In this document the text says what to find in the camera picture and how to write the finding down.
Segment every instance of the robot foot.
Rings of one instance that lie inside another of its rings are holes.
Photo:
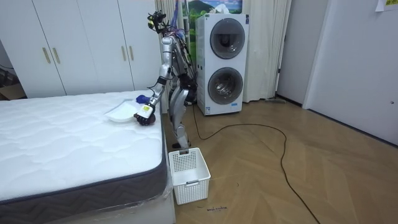
[[[181,145],[180,143],[176,142],[174,144],[172,144],[173,149],[180,149]]]

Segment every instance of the stacked washing machine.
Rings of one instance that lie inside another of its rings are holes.
[[[205,14],[197,19],[197,98],[204,115],[242,110],[248,34],[245,14]]]

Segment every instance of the white plastic basket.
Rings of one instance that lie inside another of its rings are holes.
[[[169,153],[177,204],[206,199],[210,172],[199,148]]]

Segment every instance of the white cabinet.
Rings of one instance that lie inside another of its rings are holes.
[[[78,95],[102,92],[77,2],[33,2],[66,93]]]
[[[78,0],[78,5],[103,90],[134,90],[118,2]]]
[[[65,95],[32,1],[1,1],[0,9],[0,39],[26,95]]]
[[[148,28],[148,13],[155,11],[155,1],[119,0],[124,36],[129,52],[132,79],[136,90],[146,90],[159,76],[159,36]]]
[[[159,76],[159,36],[147,26],[154,0],[0,1],[0,9],[0,38],[29,98],[146,90]]]

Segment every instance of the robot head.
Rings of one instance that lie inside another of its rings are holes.
[[[163,20],[166,18],[166,14],[163,14],[162,11],[158,11],[153,13],[152,15],[149,14],[148,16],[148,27],[158,34],[165,34],[167,32],[167,28],[169,26],[169,22],[165,24]]]

